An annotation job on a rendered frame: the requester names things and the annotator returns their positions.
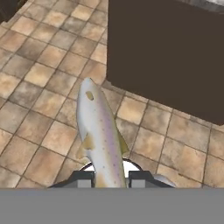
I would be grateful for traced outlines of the silver speckled fish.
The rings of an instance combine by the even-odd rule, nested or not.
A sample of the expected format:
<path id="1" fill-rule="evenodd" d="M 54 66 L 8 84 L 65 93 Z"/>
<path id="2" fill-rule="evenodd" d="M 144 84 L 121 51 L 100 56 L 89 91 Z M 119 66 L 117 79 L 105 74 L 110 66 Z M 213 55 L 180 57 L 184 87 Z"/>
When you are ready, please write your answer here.
<path id="1" fill-rule="evenodd" d="M 91 78 L 85 78 L 80 84 L 76 121 L 81 139 L 76 157 L 87 157 L 91 161 L 94 186 L 125 188 L 123 154 L 129 147 L 116 126 L 105 94 Z"/>

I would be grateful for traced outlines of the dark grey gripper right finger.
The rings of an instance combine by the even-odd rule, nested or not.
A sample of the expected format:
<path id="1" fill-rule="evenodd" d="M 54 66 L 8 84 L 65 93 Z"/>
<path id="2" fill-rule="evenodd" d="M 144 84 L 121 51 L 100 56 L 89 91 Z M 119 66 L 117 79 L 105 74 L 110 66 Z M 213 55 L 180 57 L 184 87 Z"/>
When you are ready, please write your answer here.
<path id="1" fill-rule="evenodd" d="M 161 174 L 149 171 L 130 171 L 129 188 L 174 188 L 176 185 Z"/>

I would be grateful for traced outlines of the dark brown kitchen cabinet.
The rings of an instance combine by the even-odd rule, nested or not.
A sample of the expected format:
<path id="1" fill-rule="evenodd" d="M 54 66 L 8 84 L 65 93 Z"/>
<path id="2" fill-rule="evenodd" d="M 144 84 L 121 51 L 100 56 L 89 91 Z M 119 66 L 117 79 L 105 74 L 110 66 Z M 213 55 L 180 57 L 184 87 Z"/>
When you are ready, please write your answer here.
<path id="1" fill-rule="evenodd" d="M 107 79 L 224 124 L 224 0 L 108 0 Z"/>

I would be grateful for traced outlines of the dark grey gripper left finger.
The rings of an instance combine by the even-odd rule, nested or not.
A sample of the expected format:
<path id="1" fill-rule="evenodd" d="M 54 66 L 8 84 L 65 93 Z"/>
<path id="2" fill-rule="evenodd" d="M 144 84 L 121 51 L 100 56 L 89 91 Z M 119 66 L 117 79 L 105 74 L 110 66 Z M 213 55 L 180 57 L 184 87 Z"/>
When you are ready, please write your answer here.
<path id="1" fill-rule="evenodd" d="M 92 188 L 94 180 L 93 171 L 73 171 L 69 178 L 51 185 L 51 188 Z"/>

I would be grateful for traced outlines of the dark cabinet corner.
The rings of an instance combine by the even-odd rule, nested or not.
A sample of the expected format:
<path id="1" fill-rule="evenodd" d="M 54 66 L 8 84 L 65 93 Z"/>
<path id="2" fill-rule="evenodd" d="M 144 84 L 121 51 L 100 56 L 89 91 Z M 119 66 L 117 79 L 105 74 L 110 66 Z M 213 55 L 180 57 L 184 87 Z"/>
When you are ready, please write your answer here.
<path id="1" fill-rule="evenodd" d="M 0 24 L 8 22 L 28 0 L 0 0 Z"/>

